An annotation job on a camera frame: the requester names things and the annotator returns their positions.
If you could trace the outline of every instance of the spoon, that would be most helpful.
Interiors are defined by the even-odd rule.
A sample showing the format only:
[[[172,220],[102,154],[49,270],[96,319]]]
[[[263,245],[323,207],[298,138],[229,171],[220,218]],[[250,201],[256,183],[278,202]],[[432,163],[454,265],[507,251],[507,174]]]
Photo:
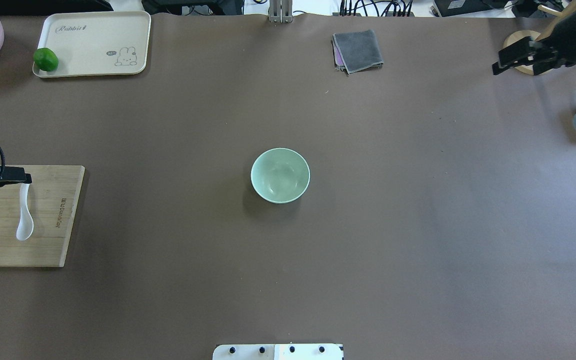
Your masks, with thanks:
[[[30,184],[21,184],[19,188],[19,225],[16,227],[16,239],[24,241],[33,234],[35,222],[28,209],[28,188]]]

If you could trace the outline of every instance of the cloth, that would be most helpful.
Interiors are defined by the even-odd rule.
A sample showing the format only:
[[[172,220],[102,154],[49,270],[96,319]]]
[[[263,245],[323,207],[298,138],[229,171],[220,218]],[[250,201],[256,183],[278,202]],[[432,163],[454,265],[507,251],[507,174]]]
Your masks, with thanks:
[[[332,35],[332,41],[335,66],[348,74],[373,67],[381,68],[384,64],[373,30],[340,32]]]

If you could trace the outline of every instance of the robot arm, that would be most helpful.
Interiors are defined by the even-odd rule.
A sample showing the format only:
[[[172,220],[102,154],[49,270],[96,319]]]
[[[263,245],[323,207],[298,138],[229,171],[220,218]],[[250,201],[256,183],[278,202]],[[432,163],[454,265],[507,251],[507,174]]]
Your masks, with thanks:
[[[535,75],[576,64],[576,0],[571,2],[537,39],[526,36],[499,51],[492,65],[499,75],[510,68],[532,65]]]

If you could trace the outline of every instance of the light green bowl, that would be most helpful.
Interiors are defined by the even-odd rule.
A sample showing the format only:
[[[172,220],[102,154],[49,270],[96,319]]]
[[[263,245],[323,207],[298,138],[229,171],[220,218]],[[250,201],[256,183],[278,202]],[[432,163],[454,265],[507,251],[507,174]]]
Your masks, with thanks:
[[[285,204],[297,200],[306,191],[311,182],[311,169],[296,151],[271,148],[254,160],[250,180],[261,198]]]

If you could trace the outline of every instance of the rabbit cartoon print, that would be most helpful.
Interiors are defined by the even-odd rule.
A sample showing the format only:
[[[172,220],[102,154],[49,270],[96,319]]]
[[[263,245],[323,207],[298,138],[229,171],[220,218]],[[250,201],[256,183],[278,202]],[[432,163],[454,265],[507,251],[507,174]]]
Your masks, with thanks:
[[[117,54],[114,66],[135,66],[137,65],[137,52],[134,46],[122,47]]]

